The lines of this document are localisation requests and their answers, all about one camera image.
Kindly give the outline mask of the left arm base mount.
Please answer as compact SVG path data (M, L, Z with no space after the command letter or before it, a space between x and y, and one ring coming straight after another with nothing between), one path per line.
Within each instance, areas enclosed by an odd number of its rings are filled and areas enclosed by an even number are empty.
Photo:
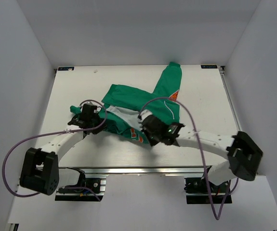
M89 169L61 168L55 201L100 202L106 190L106 178L107 175Z

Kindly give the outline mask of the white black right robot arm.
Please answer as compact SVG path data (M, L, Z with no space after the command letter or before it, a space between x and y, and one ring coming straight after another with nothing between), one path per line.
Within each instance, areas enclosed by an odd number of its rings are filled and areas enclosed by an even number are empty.
M139 115L138 120L152 146L163 143L194 148L225 159L208 169L201 180L204 190L213 192L220 184L234 178L255 180L263 152L246 132L238 131L236 135L225 136L194 131L181 123L168 125L153 114Z

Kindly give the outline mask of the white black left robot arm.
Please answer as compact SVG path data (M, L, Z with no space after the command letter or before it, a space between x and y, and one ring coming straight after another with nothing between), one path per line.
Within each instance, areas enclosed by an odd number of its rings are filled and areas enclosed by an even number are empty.
M53 134L54 138L40 148L26 151L19 184L37 193L51 195L58 188L70 186L75 192L85 189L86 180L79 169L59 171L59 161L70 149L89 134L105 128L105 119L99 116L98 106L88 102L70 111L74 114L65 130Z

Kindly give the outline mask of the green kids varsity jacket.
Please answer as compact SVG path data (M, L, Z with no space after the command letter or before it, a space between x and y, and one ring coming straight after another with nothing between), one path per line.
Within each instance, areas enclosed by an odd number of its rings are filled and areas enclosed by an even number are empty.
M101 109L99 117L104 119L107 113L106 132L120 135L127 139L150 144L147 136L141 131L138 114L148 101L145 110L151 111L166 124L180 121L180 106L174 101L179 94L182 80L182 69L177 63L170 62L163 70L152 93L126 86L111 85L102 99L105 109Z

